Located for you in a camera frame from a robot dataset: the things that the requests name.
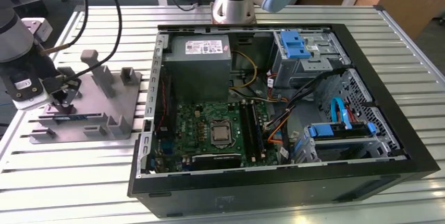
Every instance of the red wire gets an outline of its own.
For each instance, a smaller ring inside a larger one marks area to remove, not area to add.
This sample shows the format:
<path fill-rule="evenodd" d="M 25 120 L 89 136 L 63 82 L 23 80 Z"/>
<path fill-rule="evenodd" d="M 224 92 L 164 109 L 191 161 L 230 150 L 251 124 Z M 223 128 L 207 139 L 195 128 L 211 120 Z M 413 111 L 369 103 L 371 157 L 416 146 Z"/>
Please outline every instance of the red wire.
<path fill-rule="evenodd" d="M 166 116 L 166 113 L 167 113 L 167 104 L 166 104 L 166 85 L 164 85 L 164 81 L 162 80 L 162 99 L 163 99 L 163 106 L 164 106 L 164 112 L 162 114 L 162 118 L 160 118 L 160 121 L 159 121 L 159 125 L 158 125 L 158 128 L 156 128 L 156 132 L 159 131 L 159 128 L 160 128 L 160 125 L 162 125 L 162 122 L 164 120 L 164 116 Z"/>

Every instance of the gray fixture plate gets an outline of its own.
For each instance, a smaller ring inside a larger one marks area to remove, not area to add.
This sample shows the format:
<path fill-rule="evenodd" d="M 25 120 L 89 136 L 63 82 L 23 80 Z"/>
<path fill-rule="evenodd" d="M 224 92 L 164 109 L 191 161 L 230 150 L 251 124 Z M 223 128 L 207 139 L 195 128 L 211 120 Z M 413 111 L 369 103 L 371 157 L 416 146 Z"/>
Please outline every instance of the gray fixture plate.
<path fill-rule="evenodd" d="M 29 141 L 32 144 L 43 143 L 64 143 L 64 142 L 87 142 L 87 141 L 104 141 L 104 140 L 123 140 L 131 136 L 131 126 L 134 121 L 134 111 L 138 102 L 139 85 L 142 74 L 135 73 L 138 78 L 138 83 L 132 85 L 123 85 L 119 73 L 114 73 L 114 84 L 112 88 L 115 90 L 115 97 L 107 98 L 101 92 L 99 86 L 96 85 L 92 76 L 83 76 L 81 86 L 79 92 L 81 93 L 80 98 L 75 98 L 72 104 L 76 108 L 76 115 L 80 114 L 101 114 L 106 116 L 96 118 L 87 118 L 87 120 L 76 121 L 59 121 L 59 124 L 45 124 L 43 126 L 39 123 L 39 127 L 33 129 L 31 133 Z M 115 122 L 119 123 L 119 118 L 123 116 L 124 126 L 123 128 L 128 131 L 123 131 L 120 134 L 112 134 L 107 126 L 108 117 L 112 117 Z M 101 132 L 104 135 L 95 133 L 95 131 L 88 134 L 84 133 L 84 128 L 87 130 L 97 127 L 96 132 Z M 55 133 L 53 137 L 41 136 L 36 139 L 32 135 L 35 131 L 45 130 L 47 128 Z"/>

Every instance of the white label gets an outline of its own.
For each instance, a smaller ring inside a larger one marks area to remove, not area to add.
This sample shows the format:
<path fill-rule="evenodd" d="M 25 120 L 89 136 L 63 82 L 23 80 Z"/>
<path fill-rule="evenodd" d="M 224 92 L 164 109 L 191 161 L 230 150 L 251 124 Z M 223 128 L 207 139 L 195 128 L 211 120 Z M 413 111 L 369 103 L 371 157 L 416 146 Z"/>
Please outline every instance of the white label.
<path fill-rule="evenodd" d="M 20 82 L 16 82 L 15 84 L 15 88 L 17 90 L 23 90 L 25 89 L 27 87 L 31 87 L 32 83 L 31 83 L 31 79 L 27 79 L 27 80 L 23 80 Z"/>
<path fill-rule="evenodd" d="M 186 55 L 223 53 L 222 40 L 186 42 Z"/>
<path fill-rule="evenodd" d="M 267 87 L 273 88 L 273 78 L 267 78 Z"/>
<path fill-rule="evenodd" d="M 318 46 L 317 46 L 317 45 L 306 46 L 306 49 L 307 49 L 309 51 L 318 51 Z"/>
<path fill-rule="evenodd" d="M 283 147 L 281 147 L 279 153 L 285 156 L 286 159 L 289 158 L 289 151 Z"/>

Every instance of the power cable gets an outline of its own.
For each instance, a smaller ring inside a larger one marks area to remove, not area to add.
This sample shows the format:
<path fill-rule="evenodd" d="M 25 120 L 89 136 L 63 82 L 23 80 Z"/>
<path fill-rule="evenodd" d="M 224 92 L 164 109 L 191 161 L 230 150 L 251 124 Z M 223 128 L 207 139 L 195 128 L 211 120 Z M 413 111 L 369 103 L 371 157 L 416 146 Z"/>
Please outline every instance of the power cable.
<path fill-rule="evenodd" d="M 97 62 L 95 65 L 92 65 L 88 69 L 85 69 L 84 71 L 76 73 L 73 76 L 68 77 L 64 80 L 64 83 L 72 81 L 73 79 L 79 78 L 81 75 L 87 74 L 88 72 L 91 72 L 95 68 L 100 67 L 114 56 L 114 54 L 118 51 L 118 47 L 119 47 L 119 43 L 120 43 L 120 38 L 123 35 L 123 13 L 120 10 L 120 3 L 119 0 L 114 0 L 115 4 L 116 4 L 116 10 L 118 10 L 118 20 L 119 20 L 119 26 L 118 26 L 118 37 L 116 37 L 116 42 L 114 44 L 114 48 L 112 51 L 110 53 L 110 55 L 100 61 Z"/>

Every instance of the table surface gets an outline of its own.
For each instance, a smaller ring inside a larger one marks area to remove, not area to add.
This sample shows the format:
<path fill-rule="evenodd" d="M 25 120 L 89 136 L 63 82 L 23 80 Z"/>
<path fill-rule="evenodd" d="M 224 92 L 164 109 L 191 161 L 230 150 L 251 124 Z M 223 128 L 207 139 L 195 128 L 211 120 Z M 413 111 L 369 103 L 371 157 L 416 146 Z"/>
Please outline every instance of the table surface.
<path fill-rule="evenodd" d="M 257 10 L 258 23 L 343 23 L 401 106 L 441 167 L 426 178 L 387 189 L 362 202 L 271 209 L 174 223 L 426 223 L 445 220 L 445 86 L 444 77 L 385 12 L 373 7 L 291 6 L 278 14 Z M 112 6 L 91 7 L 89 22 L 76 45 L 52 55 L 75 71 L 84 49 L 104 58 L 112 49 L 118 16 Z M 134 67 L 143 73 L 134 132 L 140 131 L 152 49 L 159 24 L 211 22 L 208 6 L 184 13 L 175 7 L 123 7 L 124 30 L 111 71 Z M 71 41 L 83 21 L 75 12 L 57 44 Z M 17 112 L 0 142 L 0 222 L 139 223 L 158 221 L 127 197 L 138 133 L 128 140 L 64 144 L 29 143 L 41 109 Z"/>

